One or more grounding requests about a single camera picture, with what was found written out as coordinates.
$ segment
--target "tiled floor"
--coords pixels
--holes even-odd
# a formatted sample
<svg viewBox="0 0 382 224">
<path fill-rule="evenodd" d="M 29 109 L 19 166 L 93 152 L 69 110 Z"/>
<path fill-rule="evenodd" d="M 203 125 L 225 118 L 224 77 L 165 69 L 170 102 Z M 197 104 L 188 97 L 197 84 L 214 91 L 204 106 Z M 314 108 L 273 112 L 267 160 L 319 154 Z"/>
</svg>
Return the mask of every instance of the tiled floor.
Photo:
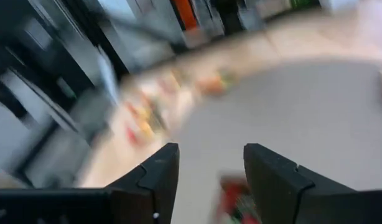
<svg viewBox="0 0 382 224">
<path fill-rule="evenodd" d="M 317 57 L 382 61 L 382 1 L 363 1 L 357 9 L 336 15 L 316 9 L 293 14 L 271 22 L 262 32 L 232 37 L 179 57 L 175 65 L 192 75 L 209 75 L 220 67 L 249 75 L 288 60 Z M 172 66 L 150 70 L 144 77 L 165 74 Z M 184 108 L 191 108 L 193 102 L 184 103 Z M 123 119 L 118 110 L 113 118 L 113 135 L 100 142 L 100 150 L 86 168 L 81 186 L 99 187 L 112 182 L 165 143 L 165 139 L 158 139 L 147 149 L 131 149 L 118 125 L 123 124 Z"/>
</svg>

